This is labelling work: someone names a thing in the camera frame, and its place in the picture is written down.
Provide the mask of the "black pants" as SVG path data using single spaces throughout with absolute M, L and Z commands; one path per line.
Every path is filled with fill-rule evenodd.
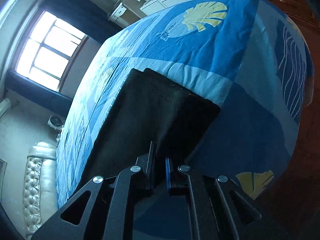
M 185 160 L 220 107 L 146 68 L 132 69 L 104 121 L 78 188 L 95 176 L 110 178 L 133 165 L 155 143 L 159 159 Z

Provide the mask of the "bright bedroom window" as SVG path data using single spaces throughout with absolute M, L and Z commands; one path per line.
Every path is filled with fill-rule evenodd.
M 32 26 L 16 63 L 18 74 L 58 92 L 87 35 L 44 11 Z

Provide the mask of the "white desk fan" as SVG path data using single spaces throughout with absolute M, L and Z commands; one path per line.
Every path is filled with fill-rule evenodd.
M 47 124 L 49 127 L 53 128 L 54 130 L 61 131 L 61 129 L 63 128 L 64 122 L 60 117 L 51 115 L 48 119 Z

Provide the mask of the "cream tufted leather headboard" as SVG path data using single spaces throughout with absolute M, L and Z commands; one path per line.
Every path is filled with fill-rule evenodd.
M 23 182 L 23 220 L 26 239 L 58 210 L 56 147 L 38 142 L 28 152 Z

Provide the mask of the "blue patterned bedspread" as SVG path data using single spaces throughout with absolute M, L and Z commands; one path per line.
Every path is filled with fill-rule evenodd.
M 190 157 L 256 198 L 295 149 L 310 50 L 298 26 L 267 0 L 193 0 L 108 38 L 76 91 L 57 147 L 57 202 L 77 187 L 94 142 L 132 69 L 150 68 L 221 112 Z

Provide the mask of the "white dressing table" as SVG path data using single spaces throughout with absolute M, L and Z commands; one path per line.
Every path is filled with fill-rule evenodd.
M 108 18 L 121 28 L 129 25 L 153 14 L 146 9 L 153 0 L 118 0 L 109 13 Z

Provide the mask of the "dark blue curtain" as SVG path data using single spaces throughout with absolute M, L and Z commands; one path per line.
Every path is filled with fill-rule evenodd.
M 69 23 L 100 44 L 122 28 L 90 0 L 45 0 L 41 8 Z

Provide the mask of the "white wall air conditioner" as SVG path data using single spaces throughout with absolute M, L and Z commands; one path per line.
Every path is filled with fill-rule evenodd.
M 11 109 L 11 101 L 5 98 L 0 103 L 0 118 Z

